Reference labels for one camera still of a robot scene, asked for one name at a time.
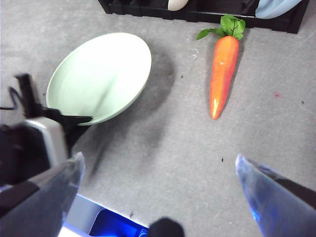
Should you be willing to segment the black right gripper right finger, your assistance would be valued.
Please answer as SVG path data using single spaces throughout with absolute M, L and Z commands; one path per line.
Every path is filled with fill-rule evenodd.
M 316 192 L 271 167 L 238 155 L 236 172 L 264 237 L 314 237 Z

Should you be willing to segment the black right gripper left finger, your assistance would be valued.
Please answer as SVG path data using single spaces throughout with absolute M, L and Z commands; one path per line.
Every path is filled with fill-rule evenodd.
M 0 192 L 2 237 L 58 236 L 85 170 L 83 153 Z

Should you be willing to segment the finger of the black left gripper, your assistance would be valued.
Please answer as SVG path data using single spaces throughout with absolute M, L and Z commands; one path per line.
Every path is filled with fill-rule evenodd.
M 72 154 L 72 148 L 75 143 L 89 128 L 90 125 L 63 125 L 66 148 L 69 155 Z
M 42 107 L 42 114 L 44 117 L 54 120 L 62 125 L 79 125 L 81 123 L 90 122 L 91 116 L 67 116 L 61 114 L 58 109 Z

